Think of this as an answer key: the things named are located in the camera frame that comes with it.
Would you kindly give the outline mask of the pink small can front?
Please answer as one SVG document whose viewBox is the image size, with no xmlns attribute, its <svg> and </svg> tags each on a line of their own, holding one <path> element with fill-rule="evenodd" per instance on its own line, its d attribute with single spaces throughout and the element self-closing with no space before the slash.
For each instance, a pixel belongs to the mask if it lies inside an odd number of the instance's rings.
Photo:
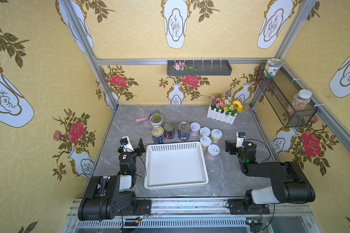
<svg viewBox="0 0 350 233">
<path fill-rule="evenodd" d="M 216 159 L 218 157 L 218 155 L 220 154 L 220 147 L 215 145 L 215 144 L 211 144 L 208 146 L 207 148 L 207 156 L 211 159 Z"/>
</svg>

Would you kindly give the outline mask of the blue tin can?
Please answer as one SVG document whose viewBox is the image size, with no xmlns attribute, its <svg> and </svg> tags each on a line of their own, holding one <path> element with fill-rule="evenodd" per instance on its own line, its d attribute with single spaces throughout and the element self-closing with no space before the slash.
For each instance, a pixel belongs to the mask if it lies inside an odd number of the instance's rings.
<svg viewBox="0 0 350 233">
<path fill-rule="evenodd" d="M 155 144 L 163 144 L 165 142 L 164 128 L 162 126 L 155 126 L 151 134 Z"/>
<path fill-rule="evenodd" d="M 190 138 L 190 124 L 187 122 L 181 122 L 178 125 L 178 138 L 186 141 Z"/>
</svg>

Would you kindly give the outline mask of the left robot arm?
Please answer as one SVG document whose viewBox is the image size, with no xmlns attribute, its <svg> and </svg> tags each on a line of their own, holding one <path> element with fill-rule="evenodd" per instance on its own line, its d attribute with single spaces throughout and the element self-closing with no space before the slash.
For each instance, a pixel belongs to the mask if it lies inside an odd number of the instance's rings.
<svg viewBox="0 0 350 233">
<path fill-rule="evenodd" d="M 142 205 L 146 201 L 138 201 L 135 192 L 130 190 L 138 177 L 137 158 L 145 153 L 143 140 L 139 140 L 135 149 L 127 136 L 120 139 L 120 144 L 119 172 L 90 178 L 78 208 L 80 221 L 114 219 L 117 214 L 134 215 L 137 211 L 145 213 Z"/>
</svg>

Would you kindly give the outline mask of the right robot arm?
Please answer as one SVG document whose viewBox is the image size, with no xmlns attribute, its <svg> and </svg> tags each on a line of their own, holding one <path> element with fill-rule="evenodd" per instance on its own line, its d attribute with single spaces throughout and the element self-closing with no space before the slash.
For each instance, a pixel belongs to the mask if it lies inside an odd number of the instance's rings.
<svg viewBox="0 0 350 233">
<path fill-rule="evenodd" d="M 270 179 L 266 188 L 246 191 L 243 199 L 228 202 L 230 209 L 242 207 L 245 212 L 269 212 L 270 204 L 293 203 L 305 204 L 315 200 L 315 190 L 296 162 L 256 162 L 257 145 L 245 141 L 241 147 L 226 141 L 226 152 L 236 155 L 242 173 L 247 177 Z"/>
</svg>

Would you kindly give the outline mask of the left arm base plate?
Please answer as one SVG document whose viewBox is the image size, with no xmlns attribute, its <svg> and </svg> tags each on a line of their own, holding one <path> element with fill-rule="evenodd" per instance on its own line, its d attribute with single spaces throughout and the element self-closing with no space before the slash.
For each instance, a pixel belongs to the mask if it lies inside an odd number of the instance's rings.
<svg viewBox="0 0 350 233">
<path fill-rule="evenodd" d="M 123 216 L 141 216 L 151 214 L 152 201 L 150 199 L 139 199 L 136 205 L 123 208 L 119 211 L 119 215 Z"/>
</svg>

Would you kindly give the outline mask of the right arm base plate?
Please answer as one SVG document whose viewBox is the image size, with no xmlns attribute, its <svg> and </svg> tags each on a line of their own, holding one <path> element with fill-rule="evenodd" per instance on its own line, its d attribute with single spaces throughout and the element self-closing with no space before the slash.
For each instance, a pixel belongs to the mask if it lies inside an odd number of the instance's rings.
<svg viewBox="0 0 350 233">
<path fill-rule="evenodd" d="M 243 199 L 228 199 L 225 207 L 231 215 L 268 215 L 270 210 L 268 205 L 249 204 Z"/>
</svg>

